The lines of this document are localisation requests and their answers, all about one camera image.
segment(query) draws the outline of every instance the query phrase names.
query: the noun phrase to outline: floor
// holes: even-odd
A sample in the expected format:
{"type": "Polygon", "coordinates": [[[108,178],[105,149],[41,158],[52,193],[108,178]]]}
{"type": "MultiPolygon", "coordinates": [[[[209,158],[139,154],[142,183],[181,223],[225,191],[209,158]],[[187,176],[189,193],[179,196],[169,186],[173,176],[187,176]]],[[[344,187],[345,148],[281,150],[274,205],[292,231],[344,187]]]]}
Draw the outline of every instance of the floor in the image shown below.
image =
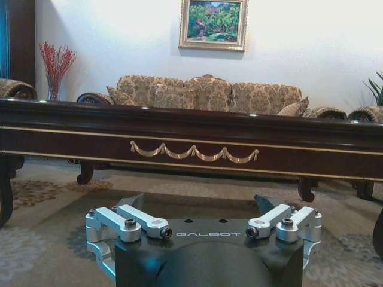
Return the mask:
{"type": "Polygon", "coordinates": [[[351,185],[323,181],[313,203],[302,202],[295,181],[207,178],[97,170],[92,182],[75,183],[79,166],[63,160],[27,159],[11,184],[14,214],[0,230],[0,286],[113,286],[86,251],[84,216],[145,193],[145,210],[162,218],[251,218],[254,195],[312,206],[324,216],[321,250],[305,271],[304,286],[383,286],[383,261],[371,236],[383,207],[383,185],[374,201],[351,185]]]}

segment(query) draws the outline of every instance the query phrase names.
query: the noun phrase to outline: patterned upholstery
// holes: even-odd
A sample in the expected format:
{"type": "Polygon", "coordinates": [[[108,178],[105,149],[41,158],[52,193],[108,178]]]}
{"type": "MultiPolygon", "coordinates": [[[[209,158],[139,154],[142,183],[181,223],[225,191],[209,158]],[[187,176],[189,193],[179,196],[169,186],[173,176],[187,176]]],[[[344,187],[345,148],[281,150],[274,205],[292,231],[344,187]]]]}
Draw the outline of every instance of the patterned upholstery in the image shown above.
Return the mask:
{"type": "Polygon", "coordinates": [[[126,94],[121,90],[111,88],[107,86],[108,93],[116,105],[125,106],[136,106],[137,103],[134,101],[131,94],[126,94]]]}
{"type": "Polygon", "coordinates": [[[350,120],[383,123],[383,106],[365,106],[349,114],[350,120]]]}
{"type": "Polygon", "coordinates": [[[0,79],[0,97],[15,97],[16,99],[35,100],[35,89],[24,82],[0,79]]]}
{"type": "Polygon", "coordinates": [[[154,106],[158,108],[194,109],[196,92],[187,88],[178,88],[158,84],[154,106]]]}
{"type": "Polygon", "coordinates": [[[328,118],[346,120],[347,114],[340,109],[332,107],[319,107],[315,109],[307,109],[302,117],[304,118],[328,118]]]}
{"type": "Polygon", "coordinates": [[[285,117],[300,117],[306,110],[309,105],[309,98],[305,97],[299,102],[292,103],[291,105],[285,106],[278,115],[285,117]]]}
{"type": "Polygon", "coordinates": [[[234,83],[231,112],[276,115],[302,100],[299,88],[280,84],[234,83]]]}
{"type": "Polygon", "coordinates": [[[185,81],[185,87],[193,89],[197,93],[195,109],[230,111],[231,83],[212,75],[204,75],[185,81]]]}
{"type": "Polygon", "coordinates": [[[115,102],[113,101],[111,97],[102,93],[95,93],[95,92],[82,94],[80,97],[78,97],[77,102],[85,103],[88,105],[92,105],[92,104],[115,105],[115,102]]]}
{"type": "Polygon", "coordinates": [[[117,89],[132,95],[132,99],[139,106],[153,106],[158,84],[181,88],[184,81],[163,77],[128,75],[119,79],[117,89]]]}

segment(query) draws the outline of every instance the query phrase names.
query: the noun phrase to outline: glass vase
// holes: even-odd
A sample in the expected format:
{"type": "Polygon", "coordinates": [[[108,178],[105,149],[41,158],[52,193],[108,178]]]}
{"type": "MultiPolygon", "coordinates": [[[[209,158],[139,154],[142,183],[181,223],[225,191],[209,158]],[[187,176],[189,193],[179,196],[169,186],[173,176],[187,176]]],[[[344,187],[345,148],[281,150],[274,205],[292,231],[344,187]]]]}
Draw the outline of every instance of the glass vase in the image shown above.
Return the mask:
{"type": "Polygon", "coordinates": [[[48,81],[48,100],[58,102],[60,101],[60,82],[54,81],[52,77],[47,75],[47,81],[48,81]]]}

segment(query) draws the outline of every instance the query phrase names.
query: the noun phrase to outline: landscape painting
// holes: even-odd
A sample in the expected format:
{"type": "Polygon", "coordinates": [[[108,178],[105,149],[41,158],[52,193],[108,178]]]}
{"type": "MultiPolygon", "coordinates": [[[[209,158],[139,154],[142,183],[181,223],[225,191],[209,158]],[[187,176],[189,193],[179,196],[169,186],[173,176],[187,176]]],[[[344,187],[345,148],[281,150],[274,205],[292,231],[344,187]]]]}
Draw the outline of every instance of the landscape painting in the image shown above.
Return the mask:
{"type": "Polygon", "coordinates": [[[236,42],[240,3],[190,1],[188,39],[236,42]]]}
{"type": "Polygon", "coordinates": [[[180,48],[244,50],[247,0],[183,0],[180,48]]]}

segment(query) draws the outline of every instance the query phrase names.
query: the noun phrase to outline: black screw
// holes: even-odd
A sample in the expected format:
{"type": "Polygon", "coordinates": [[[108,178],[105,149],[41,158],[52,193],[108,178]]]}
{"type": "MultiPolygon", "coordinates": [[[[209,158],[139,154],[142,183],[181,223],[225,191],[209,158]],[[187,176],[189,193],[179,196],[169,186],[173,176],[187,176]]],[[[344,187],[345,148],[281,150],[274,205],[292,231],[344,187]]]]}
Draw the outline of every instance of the black screw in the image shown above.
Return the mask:
{"type": "Polygon", "coordinates": [[[130,226],[135,226],[137,222],[133,218],[129,218],[125,220],[125,226],[130,227],[130,226]]]}
{"type": "Polygon", "coordinates": [[[250,238],[255,238],[258,236],[258,229],[255,227],[248,227],[246,228],[246,235],[250,238]]]}
{"type": "Polygon", "coordinates": [[[285,226],[293,226],[293,221],[290,218],[284,218],[282,219],[282,225],[285,226]]]}
{"type": "Polygon", "coordinates": [[[163,230],[161,230],[160,235],[163,238],[170,238],[173,231],[169,227],[165,227],[163,230]]]}

